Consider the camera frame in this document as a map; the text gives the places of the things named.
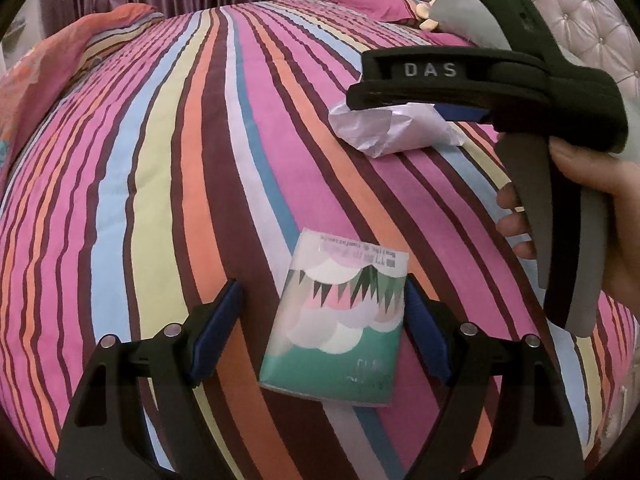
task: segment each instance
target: tufted headboard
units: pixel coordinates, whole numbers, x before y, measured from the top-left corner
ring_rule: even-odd
[[[640,96],[640,43],[613,0],[532,0],[559,44]]]

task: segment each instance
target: metal screw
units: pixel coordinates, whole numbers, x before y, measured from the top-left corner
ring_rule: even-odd
[[[475,336],[478,333],[478,327],[473,323],[463,323],[460,325],[460,332],[469,337]]]
[[[106,335],[102,339],[100,339],[100,346],[102,348],[111,348],[116,344],[116,336],[114,335]]]
[[[167,337],[176,337],[182,332],[182,325],[179,323],[171,323],[164,327],[164,335]]]
[[[540,346],[540,338],[537,335],[529,334],[524,338],[524,342],[531,348],[538,348]]]

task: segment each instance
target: colorful striped fabric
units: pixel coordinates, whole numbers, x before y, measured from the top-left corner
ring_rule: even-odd
[[[328,109],[360,53],[417,32],[322,2],[242,4],[165,20],[91,68],[14,165],[0,215],[0,402],[49,469],[82,364],[106,333],[148,338],[227,278],[246,305],[198,402],[236,478],[399,480],[445,392],[402,336],[393,403],[353,408],[261,390],[257,374],[300,231],[410,254],[433,298],[493,336],[538,333],[561,370],[585,456],[638,326],[604,295],[593,337],[546,323],[534,262],[494,228],[507,182],[495,133],[372,160]],[[495,418],[492,382],[468,465]],[[163,465],[164,435],[142,387]]]

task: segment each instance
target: crumpled white paper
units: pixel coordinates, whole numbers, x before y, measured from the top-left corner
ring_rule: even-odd
[[[465,142],[461,132],[425,103],[350,110],[342,101],[329,110],[329,123],[337,137],[372,157]]]

